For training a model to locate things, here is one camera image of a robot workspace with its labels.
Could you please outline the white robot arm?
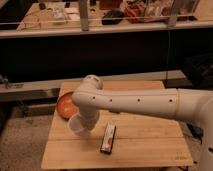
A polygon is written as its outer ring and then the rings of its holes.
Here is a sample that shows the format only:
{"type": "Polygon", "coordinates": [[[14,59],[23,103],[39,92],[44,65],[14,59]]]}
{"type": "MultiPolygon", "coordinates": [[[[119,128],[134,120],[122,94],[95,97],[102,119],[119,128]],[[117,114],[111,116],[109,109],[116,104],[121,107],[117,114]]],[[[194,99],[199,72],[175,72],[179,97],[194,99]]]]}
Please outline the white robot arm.
{"type": "Polygon", "coordinates": [[[190,123],[204,131],[198,171],[213,171],[213,91],[192,89],[104,90],[102,80],[87,75],[72,95],[77,113],[69,128],[88,134],[100,110],[148,115],[190,123]]]}

